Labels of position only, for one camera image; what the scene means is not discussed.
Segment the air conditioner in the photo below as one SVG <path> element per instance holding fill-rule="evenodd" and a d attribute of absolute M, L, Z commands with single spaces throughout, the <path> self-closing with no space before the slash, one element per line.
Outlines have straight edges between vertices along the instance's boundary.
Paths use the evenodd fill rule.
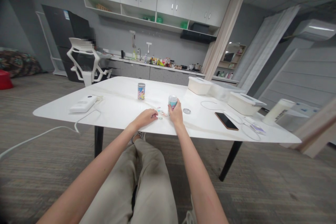
<path fill-rule="evenodd" d="M 294 32 L 295 37 L 311 41 L 328 40 L 336 34 L 336 24 L 316 19 L 302 21 Z"/>

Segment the red object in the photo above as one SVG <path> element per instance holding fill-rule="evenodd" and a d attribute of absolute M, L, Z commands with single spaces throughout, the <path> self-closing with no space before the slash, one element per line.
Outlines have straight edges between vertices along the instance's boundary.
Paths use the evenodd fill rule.
<path fill-rule="evenodd" d="M 11 75 L 9 74 L 9 72 L 0 70 L 0 90 L 10 89 L 14 87 L 10 79 Z"/>

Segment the leg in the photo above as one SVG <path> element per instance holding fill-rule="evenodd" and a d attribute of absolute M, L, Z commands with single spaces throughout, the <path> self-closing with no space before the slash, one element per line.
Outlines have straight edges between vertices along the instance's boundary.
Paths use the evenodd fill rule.
<path fill-rule="evenodd" d="M 96 158 L 103 149 L 104 127 L 95 126 L 94 128 L 94 156 Z"/>
<path fill-rule="evenodd" d="M 229 171 L 229 169 L 230 169 L 230 167 L 231 167 L 231 165 L 232 165 L 232 163 L 233 163 L 233 161 L 234 161 L 234 159 L 235 159 L 235 157 L 236 157 L 236 155 L 239 151 L 239 148 L 242 145 L 242 143 L 243 142 L 241 142 L 241 141 L 234 141 L 233 142 L 233 145 L 232 145 L 232 148 L 230 150 L 229 156 L 227 157 L 225 165 L 223 167 L 223 170 L 222 170 L 222 172 L 219 176 L 220 181 L 222 181 L 222 182 L 224 181 L 224 179 L 225 179 L 225 177 L 226 177 L 226 175 L 227 175 L 227 173 L 228 173 L 228 171 Z"/>
<path fill-rule="evenodd" d="M 129 222 L 133 213 L 136 156 L 134 145 L 121 154 L 80 221 L 81 224 Z"/>
<path fill-rule="evenodd" d="M 143 139 L 135 141 L 143 167 L 131 223 L 178 223 L 169 174 L 162 153 Z"/>

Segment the range hood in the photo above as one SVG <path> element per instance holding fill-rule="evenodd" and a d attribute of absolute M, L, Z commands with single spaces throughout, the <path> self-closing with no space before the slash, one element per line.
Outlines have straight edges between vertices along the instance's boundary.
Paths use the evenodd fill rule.
<path fill-rule="evenodd" d="M 204 44 L 210 44 L 215 41 L 217 37 L 211 36 L 204 33 L 199 33 L 191 30 L 183 30 L 180 36 L 181 39 L 187 39 L 191 41 L 196 41 Z"/>

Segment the table leg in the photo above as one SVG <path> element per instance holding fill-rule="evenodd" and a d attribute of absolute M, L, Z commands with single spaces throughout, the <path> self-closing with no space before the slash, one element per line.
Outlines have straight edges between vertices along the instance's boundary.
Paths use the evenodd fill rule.
<path fill-rule="evenodd" d="M 227 175 L 227 173 L 228 173 L 228 171 L 229 171 L 229 169 L 230 169 L 230 167 L 231 167 L 231 165 L 232 165 L 232 163 L 233 163 L 233 161 L 234 161 L 234 159 L 235 159 L 235 157 L 236 157 L 236 155 L 239 151 L 239 148 L 242 145 L 242 143 L 243 143 L 242 141 L 234 141 L 233 142 L 233 145 L 232 145 L 232 148 L 230 150 L 229 156 L 227 157 L 225 165 L 223 167 L 223 170 L 222 170 L 222 172 L 219 176 L 220 181 L 222 181 L 222 182 L 224 181 L 224 179 L 225 179 L 225 177 L 226 177 L 226 175 Z"/>
<path fill-rule="evenodd" d="M 104 127 L 95 126 L 94 128 L 94 156 L 97 157 L 103 149 Z"/>

